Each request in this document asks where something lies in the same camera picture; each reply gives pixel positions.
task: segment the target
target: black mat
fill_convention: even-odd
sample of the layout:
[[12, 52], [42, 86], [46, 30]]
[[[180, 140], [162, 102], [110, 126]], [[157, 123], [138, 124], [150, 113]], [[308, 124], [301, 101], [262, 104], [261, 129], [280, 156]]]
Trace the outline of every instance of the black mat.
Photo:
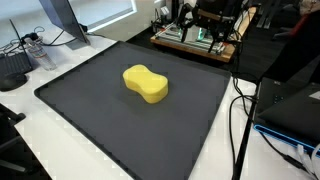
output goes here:
[[[126, 88], [122, 73], [136, 64], [168, 78], [161, 102], [150, 105]], [[228, 72], [118, 42], [35, 94], [133, 178], [182, 180], [192, 171], [229, 79]]]

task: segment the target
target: computer monitor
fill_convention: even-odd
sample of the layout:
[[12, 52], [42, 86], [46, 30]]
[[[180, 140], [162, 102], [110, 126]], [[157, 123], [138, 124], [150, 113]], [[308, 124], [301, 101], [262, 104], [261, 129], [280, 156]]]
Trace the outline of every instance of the computer monitor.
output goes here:
[[39, 0], [52, 24], [63, 29], [80, 41], [89, 40], [80, 27], [68, 0]]

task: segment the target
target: wooden board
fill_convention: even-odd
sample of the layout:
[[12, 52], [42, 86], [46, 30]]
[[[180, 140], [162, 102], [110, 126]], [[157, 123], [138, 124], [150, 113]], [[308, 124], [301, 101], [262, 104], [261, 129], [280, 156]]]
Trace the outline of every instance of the wooden board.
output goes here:
[[[246, 16], [243, 21], [241, 22], [240, 26], [239, 26], [239, 33], [241, 36], [244, 35], [244, 33], [246, 32], [247, 28], [249, 27], [249, 24], [254, 16], [254, 14], [256, 13], [256, 8], [252, 7], [249, 9], [249, 15]], [[221, 55], [216, 55], [216, 54], [212, 54], [212, 53], [208, 53], [207, 51], [204, 50], [200, 50], [200, 49], [196, 49], [196, 48], [191, 48], [187, 45], [184, 45], [182, 43], [174, 43], [174, 42], [170, 42], [170, 41], [164, 41], [164, 40], [159, 40], [157, 39], [155, 36], [151, 37], [150, 41], [154, 44], [158, 44], [161, 46], [166, 46], [166, 47], [170, 47], [170, 48], [174, 48], [174, 49], [178, 49], [180, 51], [185, 51], [188, 53], [192, 53], [192, 54], [196, 54], [196, 55], [200, 55], [200, 56], [204, 56], [210, 59], [214, 59], [214, 60], [218, 60], [218, 61], [222, 61], [222, 62], [229, 62], [231, 57], [233, 56], [234, 52], [235, 52], [235, 47], [233, 45], [227, 45], [225, 50], [221, 53]]]

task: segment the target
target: laptop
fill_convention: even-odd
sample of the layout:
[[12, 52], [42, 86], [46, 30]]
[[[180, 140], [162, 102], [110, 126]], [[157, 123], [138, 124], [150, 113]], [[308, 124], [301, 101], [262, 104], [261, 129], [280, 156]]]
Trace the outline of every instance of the laptop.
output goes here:
[[[282, 86], [281, 83], [275, 87], [270, 82], [272, 80], [261, 82], [254, 129], [294, 147], [301, 144], [307, 152], [312, 153], [320, 143], [320, 84], [310, 83], [298, 90], [297, 87], [289, 88], [289, 85]], [[265, 103], [266, 97], [263, 97], [266, 92], [277, 92], [267, 96], [273, 102], [269, 107], [266, 104], [270, 103]]]
[[[15, 28], [13, 22], [10, 19], [11, 26], [16, 33], [17, 39], [20, 39], [17, 29]], [[0, 77], [5, 77], [10, 74], [21, 73], [25, 74], [33, 70], [29, 57], [26, 53], [25, 48], [23, 45], [19, 44], [22, 47], [23, 51], [19, 53], [15, 53], [14, 55], [10, 56], [8, 54], [2, 54], [0, 56]]]

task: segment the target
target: sponge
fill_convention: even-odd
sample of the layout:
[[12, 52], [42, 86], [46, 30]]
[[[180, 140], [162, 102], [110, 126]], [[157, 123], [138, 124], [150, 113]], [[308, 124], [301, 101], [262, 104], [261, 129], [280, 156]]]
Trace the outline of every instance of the sponge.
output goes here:
[[138, 92], [150, 104], [161, 101], [168, 94], [168, 79], [138, 64], [123, 73], [127, 88]]

